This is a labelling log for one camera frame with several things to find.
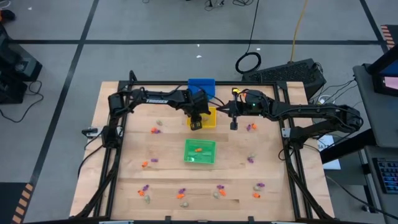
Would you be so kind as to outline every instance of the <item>purple toy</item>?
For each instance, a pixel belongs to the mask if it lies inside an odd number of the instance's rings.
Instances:
[[[178,193],[179,193],[179,194],[184,194],[185,190],[186,190],[186,189],[180,189],[180,190],[178,191]]]
[[[148,188],[149,188],[149,185],[145,185],[145,186],[142,188],[142,190],[143,190],[143,191],[146,191],[146,190],[148,190]]]

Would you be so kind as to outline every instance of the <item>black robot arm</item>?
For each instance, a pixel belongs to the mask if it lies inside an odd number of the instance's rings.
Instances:
[[[324,121],[302,127],[284,128],[282,135],[288,139],[290,144],[303,148],[304,142],[314,136],[341,131],[353,133],[358,131],[363,124],[359,111],[346,105],[336,106],[334,104],[324,105],[290,105],[278,102],[267,97],[258,90],[239,91],[233,88],[234,100],[225,106],[217,108],[218,111],[227,113],[233,119],[231,129],[236,130],[238,116],[262,116],[271,121],[284,120],[287,118],[323,118]],[[244,95],[245,102],[238,101]]]
[[[124,104],[124,97],[131,102]],[[109,121],[104,127],[102,140],[104,147],[116,147],[119,142],[117,127],[119,119],[126,113],[133,113],[134,108],[143,103],[169,105],[176,110],[183,110],[191,118],[191,130],[201,129],[201,113],[210,114],[207,95],[204,91],[192,93],[190,90],[172,90],[168,93],[147,91],[145,88],[119,91],[108,97]]]

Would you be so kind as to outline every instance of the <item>white paper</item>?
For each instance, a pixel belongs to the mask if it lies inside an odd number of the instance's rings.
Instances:
[[[324,135],[322,138],[318,140],[318,149],[319,151],[324,150],[326,147],[332,145],[335,141],[333,140],[333,136],[331,135]],[[332,169],[332,170],[340,170],[340,162],[338,159],[334,161],[330,161],[323,165],[323,169]]]

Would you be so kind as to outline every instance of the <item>computer monitor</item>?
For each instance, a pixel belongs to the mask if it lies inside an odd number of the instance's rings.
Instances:
[[[372,75],[375,92],[398,96],[398,45],[366,66],[366,70]]]

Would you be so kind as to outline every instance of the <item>yellow cable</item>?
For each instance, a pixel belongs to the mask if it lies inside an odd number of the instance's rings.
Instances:
[[[305,12],[305,8],[306,8],[306,6],[307,6],[307,3],[308,3],[308,0],[305,0],[303,10],[301,11],[300,18],[299,18],[298,21],[297,21],[296,29],[294,30],[293,45],[292,45],[292,55],[290,56],[290,62],[293,62],[294,47],[295,47],[295,43],[296,43],[296,34],[297,34],[297,31],[299,30],[301,19],[303,19],[303,16],[304,16],[304,12]]]

